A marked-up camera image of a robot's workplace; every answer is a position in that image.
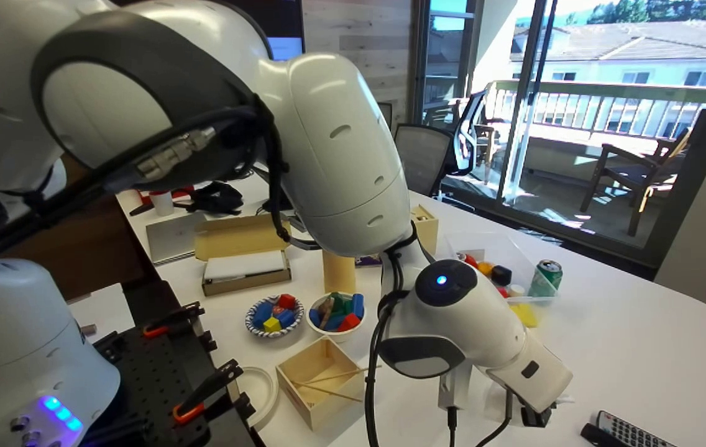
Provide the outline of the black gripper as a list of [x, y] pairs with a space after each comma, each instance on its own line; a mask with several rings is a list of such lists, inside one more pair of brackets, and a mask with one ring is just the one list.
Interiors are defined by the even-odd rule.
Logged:
[[521, 419], [521, 426], [546, 426], [553, 414], [557, 409], [557, 401], [553, 401], [549, 408], [544, 409], [535, 409], [531, 404], [526, 404], [524, 400], [520, 400], [520, 419]]

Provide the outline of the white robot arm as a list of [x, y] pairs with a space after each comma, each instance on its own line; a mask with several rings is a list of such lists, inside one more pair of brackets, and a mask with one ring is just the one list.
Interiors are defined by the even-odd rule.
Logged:
[[278, 61], [262, 28], [213, 0], [0, 0], [0, 447], [75, 447], [124, 382], [52, 276], [9, 246], [124, 189], [268, 168], [310, 242], [380, 256], [376, 352], [407, 378], [479, 367], [546, 411], [572, 375], [488, 277], [431, 257], [397, 148], [339, 54]]

